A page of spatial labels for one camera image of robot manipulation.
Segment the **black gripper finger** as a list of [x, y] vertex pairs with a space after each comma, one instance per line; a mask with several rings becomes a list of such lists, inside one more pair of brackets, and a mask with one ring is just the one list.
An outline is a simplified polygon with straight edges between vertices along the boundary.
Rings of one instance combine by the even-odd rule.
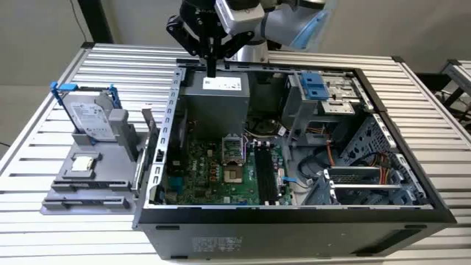
[[211, 50], [211, 77], [216, 76], [217, 60], [232, 57], [232, 55], [240, 50], [240, 48], [249, 42], [252, 38], [252, 31], [236, 34], [225, 43], [221, 43], [221, 36], [213, 38]]
[[168, 19], [167, 32], [187, 50], [189, 55], [199, 56], [200, 59], [205, 60], [207, 77], [212, 77], [211, 41], [205, 34], [203, 21], [200, 19], [196, 22], [196, 28], [199, 29], [197, 38], [195, 38], [184, 28], [184, 21], [180, 16], [173, 15]]

